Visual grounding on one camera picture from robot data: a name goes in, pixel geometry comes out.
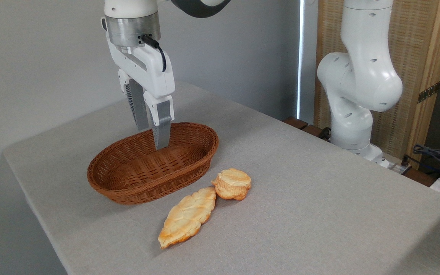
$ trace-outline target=bread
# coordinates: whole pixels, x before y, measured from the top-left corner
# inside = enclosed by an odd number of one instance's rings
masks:
[[[231,168],[220,172],[212,184],[220,198],[241,201],[251,188],[251,178],[245,172]]]
[[[205,223],[215,208],[217,195],[215,188],[208,187],[184,197],[167,215],[159,234],[161,249],[184,242],[196,235],[201,224]]]

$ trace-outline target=oval basket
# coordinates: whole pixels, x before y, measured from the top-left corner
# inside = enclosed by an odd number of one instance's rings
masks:
[[[119,204],[135,205],[171,194],[201,178],[218,148],[215,131],[202,124],[171,124],[169,146],[155,150],[152,130],[117,141],[87,168],[89,184]]]

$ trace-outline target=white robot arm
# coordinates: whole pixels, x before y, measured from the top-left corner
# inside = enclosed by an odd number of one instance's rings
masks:
[[[389,110],[402,93],[388,50],[392,5],[393,0],[345,0],[341,39],[348,53],[328,54],[317,70],[332,115],[330,141],[383,166],[383,153],[370,144],[370,110]]]
[[[152,126],[157,150],[169,144],[174,120],[175,90],[169,56],[159,43],[157,2],[163,0],[105,0],[102,18],[108,46],[122,92],[127,95],[139,131]],[[230,0],[171,0],[187,14],[205,18],[217,14]]]

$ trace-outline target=table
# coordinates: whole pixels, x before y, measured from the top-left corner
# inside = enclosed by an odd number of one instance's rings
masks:
[[[69,274],[440,274],[440,193],[187,83],[173,97],[176,121],[220,146],[200,180],[153,202],[87,183],[93,157],[136,131],[126,101],[3,152]],[[217,198],[196,236],[161,250],[171,207],[230,167],[251,176],[246,199]]]

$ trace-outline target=black cable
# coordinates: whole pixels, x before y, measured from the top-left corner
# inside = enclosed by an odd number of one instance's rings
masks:
[[[324,129],[322,129],[322,131],[320,132],[318,137],[320,139],[324,139],[325,138],[325,139],[329,140],[330,139],[330,131],[331,131],[331,129],[329,127],[325,127]]]
[[[422,163],[422,162],[419,162],[418,160],[416,160],[416,159],[410,157],[410,156],[407,155],[407,154],[403,155],[403,157],[404,157],[404,158],[408,158],[409,160],[412,160],[412,161],[414,161],[414,162],[416,162],[416,163],[422,165],[423,167],[426,167],[426,168],[429,168],[429,169],[432,169],[432,170],[435,170],[435,171],[440,172],[440,168],[432,167],[432,166],[426,165],[426,164],[424,164],[424,163]]]
[[[141,36],[142,37],[142,41],[145,44],[147,44],[147,45],[149,45],[149,46],[159,50],[159,52],[160,52],[160,54],[162,56],[162,72],[165,72],[166,68],[167,68],[166,56],[165,56],[164,52],[162,51],[162,49],[160,48],[159,42],[157,42],[157,40],[154,40],[150,36],[151,36],[150,34],[149,35],[146,35],[146,34],[142,35]]]
[[[162,49],[160,48],[160,46],[159,45],[157,45],[157,48],[159,49],[159,52],[160,52],[160,54],[162,55],[162,72],[165,72],[166,71],[166,66],[167,66],[167,63],[166,63],[166,56],[164,55],[164,52],[162,51]]]

